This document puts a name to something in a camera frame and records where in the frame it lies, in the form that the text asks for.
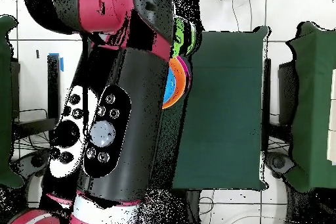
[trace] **orange plate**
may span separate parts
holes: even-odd
[[[166,109],[174,105],[181,96],[183,96],[184,90],[186,89],[186,74],[184,73],[184,69],[179,60],[177,60],[177,58],[171,58],[169,60],[169,67],[174,73],[176,85],[173,96],[171,96],[171,98],[163,104],[162,109]]]

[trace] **black control panel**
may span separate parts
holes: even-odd
[[[116,168],[130,114],[128,94],[118,86],[107,86],[96,109],[89,142],[83,151],[83,165],[88,176],[103,177]]]

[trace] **round button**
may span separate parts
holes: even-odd
[[[92,159],[96,156],[96,150],[94,148],[87,149],[87,157]]]
[[[74,111],[72,111],[72,116],[76,120],[81,119],[83,117],[82,109],[77,108]]]
[[[63,164],[68,164],[72,160],[74,160],[74,156],[71,152],[63,152],[62,154],[60,154],[60,162],[62,162]]]
[[[91,131],[91,142],[100,148],[110,146],[116,137],[114,126],[107,121],[96,122]]]
[[[65,106],[63,109],[63,116],[70,116],[71,114],[71,107],[70,106]]]
[[[97,114],[98,114],[99,116],[103,116],[103,115],[105,115],[105,111],[106,111],[106,108],[105,108],[105,107],[103,107],[103,106],[99,106],[99,107],[98,107]]]
[[[115,100],[116,100],[116,98],[115,98],[113,95],[108,95],[108,96],[106,97],[106,102],[107,102],[108,104],[112,104],[112,103],[114,103]]]
[[[98,155],[98,160],[102,163],[106,163],[110,160],[110,156],[107,152],[100,152]]]
[[[110,117],[111,119],[116,119],[119,117],[119,110],[118,109],[112,109],[110,111]]]
[[[73,94],[70,98],[69,98],[69,102],[72,105],[78,104],[81,101],[81,97],[79,95]]]
[[[60,150],[57,148],[51,148],[49,152],[49,156],[52,160],[56,160],[60,157]]]
[[[79,128],[73,121],[61,121],[54,129],[52,145],[68,148],[76,144],[79,136]]]

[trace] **green cloth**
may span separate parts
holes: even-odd
[[[259,168],[267,33],[267,27],[255,33],[202,33],[192,57],[192,88],[173,188],[266,188]]]
[[[12,76],[11,46],[8,33],[17,25],[11,16],[0,16],[0,184],[12,188],[21,187],[24,182],[9,167],[13,153],[12,146]]]
[[[336,32],[321,31],[305,22],[299,36],[289,44],[296,54],[299,104],[292,126],[292,155],[297,166],[286,174],[286,179],[299,192],[317,187],[334,189],[336,166],[327,160],[327,136]]]

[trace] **circular dial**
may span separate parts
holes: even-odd
[[[79,139],[80,132],[78,126],[70,120],[61,121],[54,130],[53,145],[62,148],[74,146]]]
[[[110,146],[116,137],[114,126],[107,121],[96,122],[90,132],[91,142],[100,148]]]

